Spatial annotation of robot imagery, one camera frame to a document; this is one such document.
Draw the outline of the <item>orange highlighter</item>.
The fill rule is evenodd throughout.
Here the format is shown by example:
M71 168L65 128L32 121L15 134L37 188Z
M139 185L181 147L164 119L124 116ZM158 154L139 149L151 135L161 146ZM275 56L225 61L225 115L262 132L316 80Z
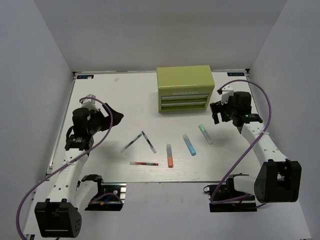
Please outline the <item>orange highlighter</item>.
M172 153L172 146L171 144L166 145L166 154L167 154L167 164L169 168L174 166L173 163L173 153Z

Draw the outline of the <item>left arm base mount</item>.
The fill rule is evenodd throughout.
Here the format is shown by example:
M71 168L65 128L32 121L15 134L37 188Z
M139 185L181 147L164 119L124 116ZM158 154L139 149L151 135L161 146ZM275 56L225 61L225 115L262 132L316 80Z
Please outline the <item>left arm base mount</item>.
M93 195L85 211L119 212L125 203L127 184L104 182L101 175L85 175L77 182L77 189L93 184Z

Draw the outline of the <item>blue highlighter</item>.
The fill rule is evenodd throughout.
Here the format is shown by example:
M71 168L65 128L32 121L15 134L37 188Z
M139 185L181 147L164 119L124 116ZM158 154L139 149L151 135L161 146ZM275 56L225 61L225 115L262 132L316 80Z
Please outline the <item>blue highlighter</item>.
M184 140L184 142L186 144L186 147L188 148L190 154L192 156L195 156L196 155L196 150L195 150L194 146L192 145L188 135L187 134L183 134L182 138L183 138L183 140Z

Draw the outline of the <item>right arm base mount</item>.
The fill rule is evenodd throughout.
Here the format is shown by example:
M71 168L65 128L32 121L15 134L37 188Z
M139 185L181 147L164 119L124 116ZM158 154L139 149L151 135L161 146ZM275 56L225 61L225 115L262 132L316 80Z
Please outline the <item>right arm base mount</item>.
M244 213L256 212L254 183L256 177L248 174L231 174L213 195L218 184L210 184L203 192L213 200L209 201L211 213Z

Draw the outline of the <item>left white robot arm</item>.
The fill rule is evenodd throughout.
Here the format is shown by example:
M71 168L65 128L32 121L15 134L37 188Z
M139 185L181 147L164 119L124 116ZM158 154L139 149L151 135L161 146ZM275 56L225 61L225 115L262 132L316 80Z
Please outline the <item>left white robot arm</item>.
M76 238L82 226L82 212L105 196L106 187L100 175L81 177L82 169L94 148L94 135L108 132L118 125L124 115L108 104L102 106L104 116L92 101L82 101L72 112L72 126L65 141L64 159L57 171L52 190L34 208L40 234L43 238Z

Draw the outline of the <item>green highlighter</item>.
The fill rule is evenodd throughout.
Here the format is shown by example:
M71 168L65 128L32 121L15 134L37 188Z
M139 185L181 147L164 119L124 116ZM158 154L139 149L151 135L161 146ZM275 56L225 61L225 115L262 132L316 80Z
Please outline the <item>green highlighter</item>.
M204 125L203 125L203 124L200 124L200 125L198 126L198 128L199 128L199 130L201 131L201 133L203 134L203 136L204 136L205 140L207 141L207 143L208 143L209 145L213 144L213 141L212 141L212 139L211 139L208 131L207 131L206 128L204 127Z

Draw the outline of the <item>red pen refill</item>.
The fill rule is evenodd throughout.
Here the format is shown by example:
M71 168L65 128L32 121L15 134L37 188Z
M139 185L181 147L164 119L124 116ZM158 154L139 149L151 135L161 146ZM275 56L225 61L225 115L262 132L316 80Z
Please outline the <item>red pen refill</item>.
M159 166L159 164L155 162L130 161L129 164L135 166Z

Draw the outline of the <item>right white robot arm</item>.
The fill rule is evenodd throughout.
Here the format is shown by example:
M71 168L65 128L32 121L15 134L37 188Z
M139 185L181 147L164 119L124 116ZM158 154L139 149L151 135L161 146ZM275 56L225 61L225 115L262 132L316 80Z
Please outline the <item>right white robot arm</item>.
M260 164L257 176L231 174L226 180L226 195L236 200L243 193L253 195L260 203L296 202L299 196L302 167L289 160L264 130L262 119L252 113L249 92L223 88L221 100L210 105L215 124L229 122L252 145Z

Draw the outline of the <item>purple pen refill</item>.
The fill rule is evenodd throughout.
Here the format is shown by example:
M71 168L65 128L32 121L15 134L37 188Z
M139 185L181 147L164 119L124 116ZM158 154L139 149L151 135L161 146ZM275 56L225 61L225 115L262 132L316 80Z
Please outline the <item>purple pen refill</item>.
M142 131L141 134L143 135L143 137L144 137L145 140L147 141L147 143L148 143L150 149L152 150L152 152L153 152L154 154L156 154L157 151L156 151L156 149L154 148L154 146L152 145L152 143L150 142L150 140L149 140L149 138L147 137L147 135L145 134L145 132Z

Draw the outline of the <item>green metal drawer chest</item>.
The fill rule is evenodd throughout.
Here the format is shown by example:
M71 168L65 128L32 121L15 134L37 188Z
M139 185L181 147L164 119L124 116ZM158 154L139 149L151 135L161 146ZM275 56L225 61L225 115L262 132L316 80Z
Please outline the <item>green metal drawer chest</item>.
M158 111L206 110L215 88L209 65L158 67Z

